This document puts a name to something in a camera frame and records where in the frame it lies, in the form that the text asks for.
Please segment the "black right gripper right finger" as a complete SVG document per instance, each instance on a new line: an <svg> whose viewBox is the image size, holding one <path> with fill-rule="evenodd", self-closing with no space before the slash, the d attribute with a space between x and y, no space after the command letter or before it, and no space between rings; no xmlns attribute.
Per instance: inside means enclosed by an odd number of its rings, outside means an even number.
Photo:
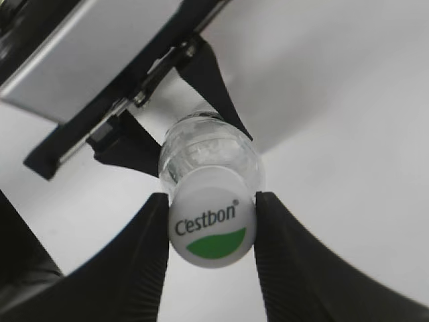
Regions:
<svg viewBox="0 0 429 322"><path fill-rule="evenodd" d="M428 307L382 285L312 235L271 192L256 194L254 244L268 321L427 321Z"/></svg>

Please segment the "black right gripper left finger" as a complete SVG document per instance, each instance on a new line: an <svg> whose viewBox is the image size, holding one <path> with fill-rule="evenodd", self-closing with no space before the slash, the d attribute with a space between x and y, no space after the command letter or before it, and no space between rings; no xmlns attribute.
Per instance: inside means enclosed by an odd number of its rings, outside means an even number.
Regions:
<svg viewBox="0 0 429 322"><path fill-rule="evenodd" d="M168 200L154 193L100 252L64 275L1 197L2 321L155 321L167 268Z"/></svg>

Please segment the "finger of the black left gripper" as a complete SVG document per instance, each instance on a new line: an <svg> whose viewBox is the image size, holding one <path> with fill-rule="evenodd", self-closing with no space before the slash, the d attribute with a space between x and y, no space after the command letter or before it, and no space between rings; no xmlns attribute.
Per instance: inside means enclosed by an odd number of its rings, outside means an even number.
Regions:
<svg viewBox="0 0 429 322"><path fill-rule="evenodd" d="M102 164L159 176L161 146L128 111L108 118L94 132L92 149Z"/></svg>
<svg viewBox="0 0 429 322"><path fill-rule="evenodd" d="M190 40L183 60L177 64L177 71L224 121L239 129L250 140L253 139L235 109L215 53L208 42Z"/></svg>

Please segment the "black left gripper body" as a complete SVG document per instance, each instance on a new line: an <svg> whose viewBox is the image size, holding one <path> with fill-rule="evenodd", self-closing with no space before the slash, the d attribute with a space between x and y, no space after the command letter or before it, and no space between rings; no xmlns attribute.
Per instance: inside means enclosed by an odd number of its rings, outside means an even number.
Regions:
<svg viewBox="0 0 429 322"><path fill-rule="evenodd" d="M212 56L211 45L199 34L159 48L148 45L77 116L39 143L24 165L50 180L65 159L89 144L101 164L157 177L161 146L128 108L143 107L171 69L195 74L198 63Z"/></svg>

